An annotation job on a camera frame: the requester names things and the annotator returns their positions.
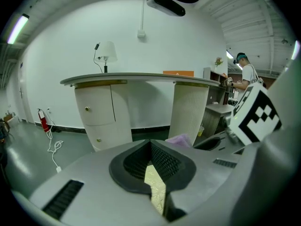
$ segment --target fire extinguisher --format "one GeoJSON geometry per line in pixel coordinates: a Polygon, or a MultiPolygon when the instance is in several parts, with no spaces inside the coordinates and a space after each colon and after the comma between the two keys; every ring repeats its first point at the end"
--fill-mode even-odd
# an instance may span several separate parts
{"type": "Polygon", "coordinates": [[[44,115],[44,112],[41,109],[38,109],[38,114],[39,114],[39,119],[41,121],[42,127],[44,129],[45,132],[49,131],[49,127],[46,121],[46,117],[44,115]]]}

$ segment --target floor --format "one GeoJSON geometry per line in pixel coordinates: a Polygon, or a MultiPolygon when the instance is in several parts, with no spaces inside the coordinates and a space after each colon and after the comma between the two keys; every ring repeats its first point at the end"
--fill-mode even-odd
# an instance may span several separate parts
{"type": "MultiPolygon", "coordinates": [[[[169,130],[133,134],[133,141],[165,140],[168,133],[169,130]]],[[[204,137],[198,137],[195,144],[204,139],[204,137]]],[[[52,147],[58,140],[62,140],[64,143],[54,157],[62,169],[79,157],[94,152],[86,134],[54,132],[52,147]]],[[[8,163],[5,168],[7,179],[11,187],[25,197],[28,198],[39,185],[56,174],[52,153],[47,152],[49,139],[41,127],[21,122],[18,126],[11,128],[5,147],[8,153],[8,163]]]]}

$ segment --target table lamp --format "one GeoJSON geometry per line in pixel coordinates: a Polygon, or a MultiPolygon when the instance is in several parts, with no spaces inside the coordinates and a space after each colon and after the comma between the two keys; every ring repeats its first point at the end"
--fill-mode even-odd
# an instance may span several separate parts
{"type": "Polygon", "coordinates": [[[117,61],[115,45],[111,41],[101,42],[98,48],[99,54],[96,58],[97,61],[104,62],[104,72],[108,72],[107,62],[117,61]]]}

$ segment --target ceiling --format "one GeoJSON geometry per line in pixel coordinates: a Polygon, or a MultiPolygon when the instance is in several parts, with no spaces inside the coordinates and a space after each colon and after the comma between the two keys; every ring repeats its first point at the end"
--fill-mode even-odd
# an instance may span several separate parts
{"type": "MultiPolygon", "coordinates": [[[[12,15],[0,43],[0,89],[5,88],[12,67],[21,55],[30,36],[49,16],[75,0],[25,0],[12,15]],[[6,43],[22,13],[30,16],[14,45],[6,43]]],[[[208,12],[222,25],[227,50],[235,57],[238,52],[248,55],[258,73],[278,76],[290,60],[295,37],[283,19],[265,0],[200,0],[195,9],[208,12]]],[[[228,72],[241,73],[228,61],[228,72]]]]}

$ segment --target orange box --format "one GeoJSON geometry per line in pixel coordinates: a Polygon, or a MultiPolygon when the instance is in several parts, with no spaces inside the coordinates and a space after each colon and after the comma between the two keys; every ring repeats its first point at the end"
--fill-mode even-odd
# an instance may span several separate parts
{"type": "Polygon", "coordinates": [[[163,73],[164,74],[173,74],[173,75],[183,75],[183,76],[194,77],[194,71],[170,70],[170,71],[163,71],[163,73]]]}

